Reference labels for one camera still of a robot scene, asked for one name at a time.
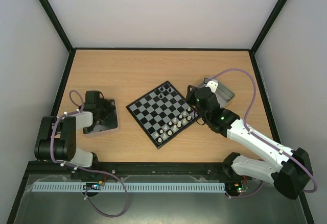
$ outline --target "wooden table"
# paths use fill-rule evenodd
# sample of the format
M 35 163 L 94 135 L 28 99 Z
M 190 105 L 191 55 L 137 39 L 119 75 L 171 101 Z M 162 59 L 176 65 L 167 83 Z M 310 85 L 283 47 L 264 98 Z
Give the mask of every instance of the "wooden table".
M 228 68 L 242 68 L 254 76 L 248 52 L 77 50 L 58 114 L 76 109 L 68 98 L 72 89 L 83 96 L 87 90 L 99 90 L 106 98 L 116 99 L 119 133 L 92 139 L 82 131 L 77 133 L 77 146 L 96 153 L 100 161 L 221 162 L 231 152 L 258 158 L 239 143 L 196 123 L 158 150 L 126 109 L 166 80 L 186 96 L 188 85 L 196 86 L 204 77 Z M 243 117 L 253 95 L 251 80 L 233 71 L 219 81 L 236 95 L 228 108 Z M 257 91 L 248 123 L 271 137 Z

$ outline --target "robotic arm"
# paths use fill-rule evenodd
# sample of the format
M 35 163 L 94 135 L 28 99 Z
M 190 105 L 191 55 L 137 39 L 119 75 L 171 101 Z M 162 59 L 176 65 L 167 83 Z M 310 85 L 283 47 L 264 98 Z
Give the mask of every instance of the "robotic arm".
M 237 114 L 220 107 L 215 95 L 216 89 L 217 83 L 214 81 L 208 82 L 201 88 L 190 89 L 189 86 L 186 101 L 196 107 L 199 115 L 212 131 L 239 142 L 263 159 L 263 161 L 254 160 L 238 153 L 231 153 L 224 160 L 224 172 L 230 178 L 237 174 L 260 179 L 273 184 L 285 197 L 296 199 L 310 177 L 283 152 L 298 160 L 312 174 L 308 153 L 301 148 L 294 151 L 283 146 L 251 126 L 248 126 L 250 128 L 248 132 L 243 120 Z M 253 136 L 252 132 L 273 144 L 279 151 Z

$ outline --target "black metal frame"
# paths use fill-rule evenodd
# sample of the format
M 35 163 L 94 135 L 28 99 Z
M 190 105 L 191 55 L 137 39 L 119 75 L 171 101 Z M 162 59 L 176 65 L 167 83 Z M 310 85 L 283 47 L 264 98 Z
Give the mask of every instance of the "black metal frame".
M 67 60 L 67 64 L 64 70 L 64 74 L 62 76 L 60 86 L 58 89 L 58 93 L 55 98 L 55 102 L 53 105 L 53 109 L 51 111 L 51 115 L 57 115 L 59 106 L 62 100 L 62 96 L 65 90 L 65 86 L 67 83 L 67 79 L 69 76 L 69 72 L 71 70 L 74 56 L 76 53 L 76 50 L 78 49 L 110 49 L 110 50 L 142 50 L 142 51 L 247 51 L 249 52 L 250 59 L 252 62 L 252 67 L 255 73 L 255 78 L 259 87 L 259 91 L 261 94 L 261 98 L 263 101 L 263 105 L 265 108 L 265 112 L 268 118 L 268 123 L 270 126 L 272 137 L 275 141 L 280 142 L 280 138 L 278 135 L 278 131 L 276 128 L 276 124 L 272 115 L 272 111 L 270 108 L 270 104 L 268 102 L 267 94 L 264 88 L 263 80 L 261 78 L 261 74 L 258 68 L 257 61 L 255 59 L 255 53 L 259 49 L 261 43 L 263 42 L 264 38 L 266 37 L 267 33 L 269 32 L 270 28 L 272 27 L 273 23 L 277 19 L 280 11 L 282 10 L 283 6 L 285 5 L 287 0 L 278 0 L 275 7 L 273 8 L 270 16 L 268 17 L 264 27 L 262 28 L 260 34 L 258 35 L 253 47 L 251 49 L 228 49 L 228 48 L 73 48 L 70 41 L 68 40 L 68 37 L 66 36 L 58 18 L 56 17 L 50 3 L 48 0 L 39 0 L 42 4 L 44 10 L 46 11 L 49 19 L 53 23 L 56 31 L 58 32 L 61 40 L 63 41 L 64 45 L 66 46 L 69 57 Z M 213 165 L 217 166 L 221 163 L 109 163 L 109 162 L 100 162 L 102 164 L 102 167 L 104 169 L 110 170 L 111 168 L 116 170 L 116 174 L 124 176 L 125 174 L 133 174 L 133 173 L 140 173 L 146 172 L 147 174 L 149 171 L 151 172 L 160 172 L 160 175 L 169 175 L 168 172 L 175 171 L 178 167 L 182 167 L 182 169 L 186 170 L 185 172 L 193 172 L 194 175 L 206 175 L 207 171 L 213 167 Z M 24 192 L 28 176 L 31 174 L 67 174 L 70 173 L 68 169 L 64 169 L 63 167 L 60 167 L 59 165 L 54 165 L 52 163 L 44 163 L 44 162 L 29 162 L 26 172 L 24 174 L 24 177 L 22 179 L 21 185 L 19 187 L 12 211 L 10 213 L 9 219 L 7 223 L 13 223 L 14 219 L 16 217 L 16 213 L 19 207 L 19 202 L 22 197 L 22 194 Z M 227 180 L 224 179 L 223 175 L 217 174 L 219 179 L 222 179 L 223 181 Z M 307 219 L 307 223 L 314 223 L 313 217 L 308 205 L 308 202 L 306 200 L 306 197 L 304 193 L 301 193 L 300 201 L 302 204 L 302 208 L 305 214 L 305 217 Z

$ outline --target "white wall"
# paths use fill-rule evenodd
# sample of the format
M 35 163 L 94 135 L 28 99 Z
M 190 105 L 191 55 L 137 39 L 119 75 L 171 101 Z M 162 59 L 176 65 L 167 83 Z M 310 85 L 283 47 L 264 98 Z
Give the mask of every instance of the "white wall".
M 75 47 L 251 48 L 277 0 L 49 0 Z
M 7 221 L 68 52 L 38 0 L 0 0 L 0 223 Z
M 256 55 L 282 142 L 310 155 L 319 189 L 306 196 L 317 224 L 327 203 L 326 5 L 289 0 Z

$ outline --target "wall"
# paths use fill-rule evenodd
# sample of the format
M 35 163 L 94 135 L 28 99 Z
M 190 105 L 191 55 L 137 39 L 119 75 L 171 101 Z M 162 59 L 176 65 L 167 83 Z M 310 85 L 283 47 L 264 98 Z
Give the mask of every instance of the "wall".
M 288 0 L 256 55 L 282 142 L 311 157 L 319 189 L 307 199 L 316 223 L 325 223 L 327 202 L 326 5 Z
M 0 0 L 0 223 L 7 221 L 41 118 L 68 57 L 38 0 Z
M 49 0 L 76 47 L 251 48 L 277 0 Z

